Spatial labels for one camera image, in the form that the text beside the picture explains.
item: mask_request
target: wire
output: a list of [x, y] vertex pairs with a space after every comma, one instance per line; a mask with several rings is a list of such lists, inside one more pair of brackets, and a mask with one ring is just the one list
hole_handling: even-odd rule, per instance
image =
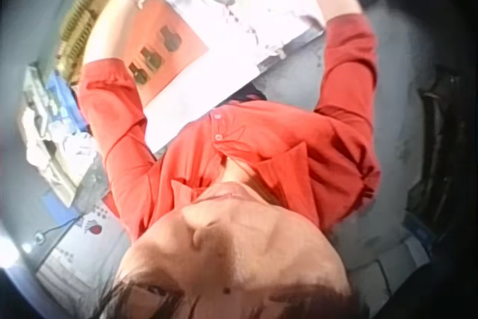
[[78, 217], [75, 217], [75, 218], [72, 218], [72, 219], [69, 220], [68, 222], [63, 223], [62, 225], [60, 225], [60, 226], [58, 226], [58, 227], [50, 228], [50, 229], [47, 229], [47, 230], [44, 231], [44, 232], [39, 232], [39, 233], [40, 233], [41, 235], [43, 235], [43, 236], [46, 236], [46, 235], [47, 235], [48, 233], [50, 233], [50, 232], [56, 231], [57, 229], [62, 229], [63, 227], [66, 227], [66, 226], [68, 226], [68, 225], [71, 224], [71, 223], [76, 223], [76, 222], [79, 221], [82, 217], [83, 217], [83, 215], [78, 216]]

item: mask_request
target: hair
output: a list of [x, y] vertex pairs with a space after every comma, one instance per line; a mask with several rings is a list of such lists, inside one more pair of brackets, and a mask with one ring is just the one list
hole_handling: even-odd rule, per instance
[[[146, 289], [161, 297], [162, 304], [150, 319], [173, 319], [181, 305], [188, 301], [184, 293], [179, 291], [165, 291], [154, 285], [124, 281], [104, 290], [90, 319], [129, 319], [131, 315], [128, 313], [127, 303], [134, 287]], [[226, 288], [224, 293], [229, 294], [230, 290]], [[189, 305], [187, 319], [201, 319], [199, 316], [195, 317], [196, 304], [199, 301], [200, 298], [197, 298], [192, 305]], [[298, 286], [281, 290], [280, 293], [270, 296], [269, 301], [285, 304], [285, 309], [277, 319], [365, 319], [369, 317], [368, 307], [361, 301], [359, 293], [355, 290], [349, 294], [340, 294], [323, 285]], [[266, 308], [266, 304], [256, 307], [243, 319], [260, 319]]]

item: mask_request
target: gray floor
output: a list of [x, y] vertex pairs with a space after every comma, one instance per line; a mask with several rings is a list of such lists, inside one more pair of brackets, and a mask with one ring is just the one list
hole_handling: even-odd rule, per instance
[[[39, 198], [48, 187], [25, 161], [16, 112], [25, 65], [51, 48], [64, 0], [14, 0], [2, 5], [0, 220], [18, 243], [36, 226], [51, 226]], [[434, 79], [434, 64], [476, 78], [474, 49], [445, 0], [365, 0], [379, 41], [375, 144], [382, 185], [375, 203], [342, 223], [333, 238], [351, 270], [372, 262], [404, 236], [400, 225], [408, 189], [417, 181], [422, 153], [419, 87]], [[312, 108], [318, 99], [323, 39], [255, 80], [269, 99]]]

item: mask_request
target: neck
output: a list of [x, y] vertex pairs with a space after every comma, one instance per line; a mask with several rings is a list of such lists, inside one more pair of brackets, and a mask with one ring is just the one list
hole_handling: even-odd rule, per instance
[[248, 164], [227, 158], [223, 165], [223, 173], [218, 182], [238, 182], [254, 191], [264, 201], [271, 205], [279, 205], [272, 191], [262, 183], [261, 178]]

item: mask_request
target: red shirt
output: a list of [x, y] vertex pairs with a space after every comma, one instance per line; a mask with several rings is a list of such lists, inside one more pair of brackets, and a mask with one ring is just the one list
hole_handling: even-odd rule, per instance
[[192, 203], [217, 179], [225, 157], [247, 163], [281, 205], [322, 230], [370, 199], [379, 183], [372, 126], [375, 48], [363, 16], [332, 19], [314, 111], [265, 101], [224, 105], [185, 126], [160, 161], [146, 146], [146, 118], [124, 63], [85, 65], [81, 110], [131, 239]]

